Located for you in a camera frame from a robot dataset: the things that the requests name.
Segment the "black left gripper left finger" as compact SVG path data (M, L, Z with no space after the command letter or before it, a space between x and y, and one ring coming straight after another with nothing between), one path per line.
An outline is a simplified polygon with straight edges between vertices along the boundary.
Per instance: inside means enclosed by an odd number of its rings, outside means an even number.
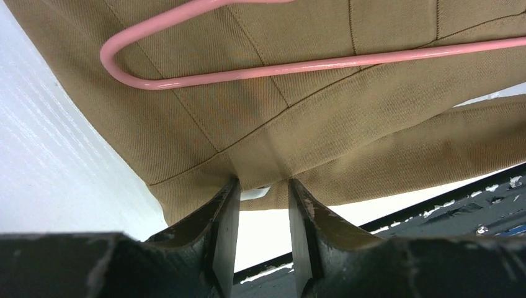
M1 235L2 297L229 297L240 184L136 241L123 233Z

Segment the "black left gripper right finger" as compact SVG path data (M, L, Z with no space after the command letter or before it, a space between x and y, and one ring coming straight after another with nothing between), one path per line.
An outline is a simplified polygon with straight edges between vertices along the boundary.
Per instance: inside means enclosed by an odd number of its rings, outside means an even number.
M524 297L523 237L371 234L288 183L298 297Z

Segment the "tan brown pleated skirt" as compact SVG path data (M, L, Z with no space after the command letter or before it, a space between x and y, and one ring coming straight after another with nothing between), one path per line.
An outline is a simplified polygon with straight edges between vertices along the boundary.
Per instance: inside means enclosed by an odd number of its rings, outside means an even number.
M103 69L113 34L180 1L7 1L71 100L174 224L230 177L268 187L243 210L284 209L299 179L343 205L484 175L525 161L525 48L287 74L170 91ZM168 79L525 35L524 1L230 4L116 56Z

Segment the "pink thin hanger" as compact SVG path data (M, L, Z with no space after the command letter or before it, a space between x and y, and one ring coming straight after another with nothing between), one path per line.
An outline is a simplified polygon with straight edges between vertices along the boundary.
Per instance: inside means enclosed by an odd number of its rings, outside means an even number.
M485 42L464 43L432 48L400 50L387 53L347 56L323 60L303 61L282 65L262 66L241 70L221 71L171 79L148 80L124 72L115 62L115 55L125 47L162 30L178 25L204 13L229 5L230 1L189 1L166 12L151 17L113 35L101 47L99 59L105 70L117 81L142 90L162 91L204 84L223 83L269 76L307 73L312 71L381 65L411 60L424 60L476 52L488 52L525 46L525 37L505 38Z

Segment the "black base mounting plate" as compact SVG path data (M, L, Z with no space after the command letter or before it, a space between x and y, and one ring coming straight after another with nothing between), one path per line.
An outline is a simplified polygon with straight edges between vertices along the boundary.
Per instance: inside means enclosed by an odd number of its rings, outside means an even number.
M525 238L525 165L446 192L359 228L394 237ZM292 251L235 273L233 297L298 297Z

